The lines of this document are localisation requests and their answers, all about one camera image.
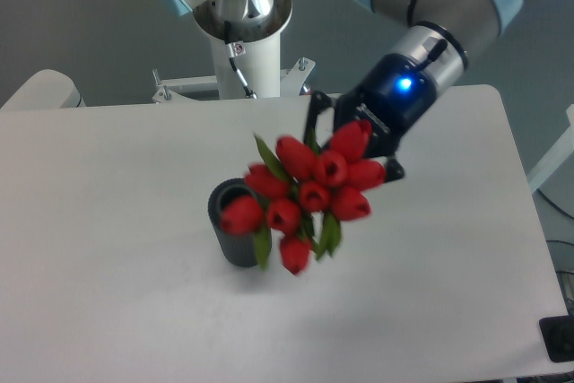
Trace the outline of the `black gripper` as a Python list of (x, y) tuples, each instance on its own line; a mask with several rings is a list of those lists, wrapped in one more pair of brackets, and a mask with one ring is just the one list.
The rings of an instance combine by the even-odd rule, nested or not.
[(435, 83), (424, 70), (399, 54), (384, 56), (351, 91), (341, 96), (313, 91), (310, 94), (303, 143), (309, 148), (328, 148), (331, 139), (317, 142), (317, 121), (332, 110), (333, 135), (354, 119), (371, 123), (371, 138), (365, 156), (386, 157), (385, 181), (405, 177), (403, 165), (395, 156), (400, 141), (438, 98)]

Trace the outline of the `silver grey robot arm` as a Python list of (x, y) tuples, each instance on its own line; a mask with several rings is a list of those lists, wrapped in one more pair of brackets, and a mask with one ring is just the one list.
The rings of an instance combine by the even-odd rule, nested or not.
[[(292, 0), (161, 0), (174, 14), (192, 15), (209, 38), (222, 99), (293, 94), (302, 81), (280, 75), (280, 37)], [(349, 92), (314, 92), (303, 140), (317, 148), (315, 128), (334, 112), (334, 130), (355, 119), (370, 127), (367, 158), (386, 159), (389, 180), (404, 169), (396, 151), (404, 135), (498, 38), (523, 0), (354, 0), (372, 13), (406, 25), (407, 33)]]

